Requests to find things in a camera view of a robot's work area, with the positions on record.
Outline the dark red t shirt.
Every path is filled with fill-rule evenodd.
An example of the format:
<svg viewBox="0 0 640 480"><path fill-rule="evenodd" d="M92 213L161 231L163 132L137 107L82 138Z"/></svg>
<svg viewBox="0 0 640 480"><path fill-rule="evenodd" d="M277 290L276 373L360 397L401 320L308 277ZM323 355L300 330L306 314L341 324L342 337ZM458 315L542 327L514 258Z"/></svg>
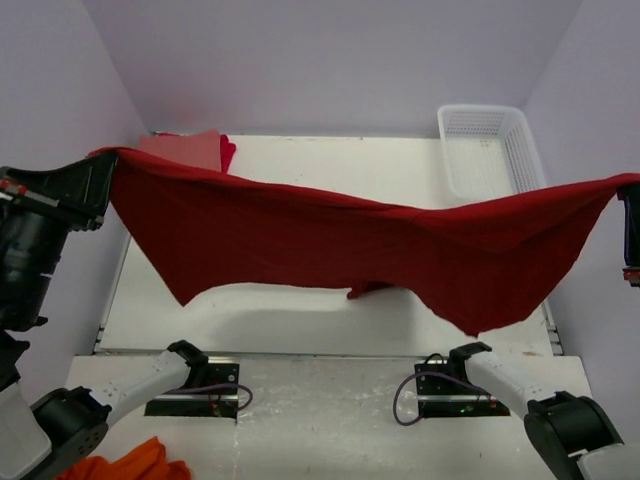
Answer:
<svg viewBox="0 0 640 480"><path fill-rule="evenodd" d="M229 284L402 287L475 336L527 319L635 173L427 210L262 183L119 147L110 200L174 298Z"/></svg>

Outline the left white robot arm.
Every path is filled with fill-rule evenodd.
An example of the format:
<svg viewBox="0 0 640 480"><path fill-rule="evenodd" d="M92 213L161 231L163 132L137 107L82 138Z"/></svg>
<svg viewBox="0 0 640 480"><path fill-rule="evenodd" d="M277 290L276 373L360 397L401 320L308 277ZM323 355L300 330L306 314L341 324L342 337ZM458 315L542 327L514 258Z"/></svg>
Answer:
<svg viewBox="0 0 640 480"><path fill-rule="evenodd" d="M1 170L1 476L52 479L93 452L112 426L155 397L201 390L207 358L187 341L171 344L138 373L94 387L58 388L31 402L18 362L26 335L66 312L68 333L88 315L98 324L98 296L86 287L63 293L55 279L75 232L100 229L119 156L92 154L70 165Z"/></svg>

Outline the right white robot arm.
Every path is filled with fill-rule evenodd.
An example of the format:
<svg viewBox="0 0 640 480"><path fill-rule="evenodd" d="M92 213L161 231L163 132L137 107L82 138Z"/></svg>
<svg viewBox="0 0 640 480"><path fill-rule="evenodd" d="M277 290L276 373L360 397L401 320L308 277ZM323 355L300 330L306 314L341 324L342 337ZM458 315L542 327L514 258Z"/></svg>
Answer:
<svg viewBox="0 0 640 480"><path fill-rule="evenodd" d="M536 190L449 211L445 235L460 246L463 272L448 289L473 294L472 313L443 317L476 335L529 315L566 276L611 198L624 208L623 277L639 284L639 177ZM586 396L535 383L486 344L450 351L448 385L493 396L519 417L557 479L636 479L639 447L626 443L603 408Z"/></svg>

